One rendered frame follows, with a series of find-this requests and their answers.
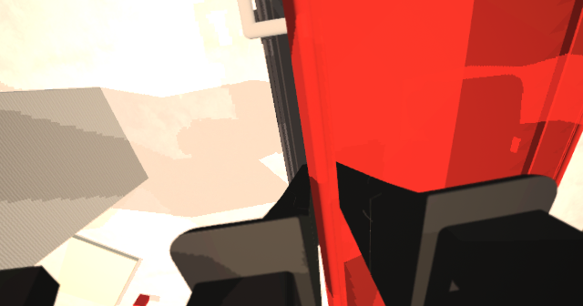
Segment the small red block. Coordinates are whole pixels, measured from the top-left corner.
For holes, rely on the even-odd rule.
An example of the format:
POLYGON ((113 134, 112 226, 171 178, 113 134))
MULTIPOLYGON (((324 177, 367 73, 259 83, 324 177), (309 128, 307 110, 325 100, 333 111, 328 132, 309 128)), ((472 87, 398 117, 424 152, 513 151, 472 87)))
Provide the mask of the small red block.
POLYGON ((136 301, 134 301, 133 306, 147 306, 147 303, 149 301, 149 297, 150 296, 148 296, 148 295, 139 294, 136 301))

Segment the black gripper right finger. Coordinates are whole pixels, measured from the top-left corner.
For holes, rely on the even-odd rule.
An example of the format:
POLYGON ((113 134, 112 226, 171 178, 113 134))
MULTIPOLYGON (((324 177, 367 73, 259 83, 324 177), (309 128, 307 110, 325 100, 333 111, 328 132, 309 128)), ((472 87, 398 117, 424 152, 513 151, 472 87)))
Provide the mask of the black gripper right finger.
POLYGON ((439 231, 541 209, 554 179, 520 174, 417 192, 336 161, 340 210, 385 306, 424 306, 439 231))

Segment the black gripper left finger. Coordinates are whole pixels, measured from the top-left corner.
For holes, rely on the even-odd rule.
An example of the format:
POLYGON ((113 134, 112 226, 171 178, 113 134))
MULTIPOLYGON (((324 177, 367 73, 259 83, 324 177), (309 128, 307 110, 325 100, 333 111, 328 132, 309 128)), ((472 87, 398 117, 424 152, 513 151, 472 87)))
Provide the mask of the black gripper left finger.
POLYGON ((169 255, 191 291, 202 281, 289 271, 302 306, 322 306, 318 230, 307 164, 263 218, 187 229, 172 241, 169 255))

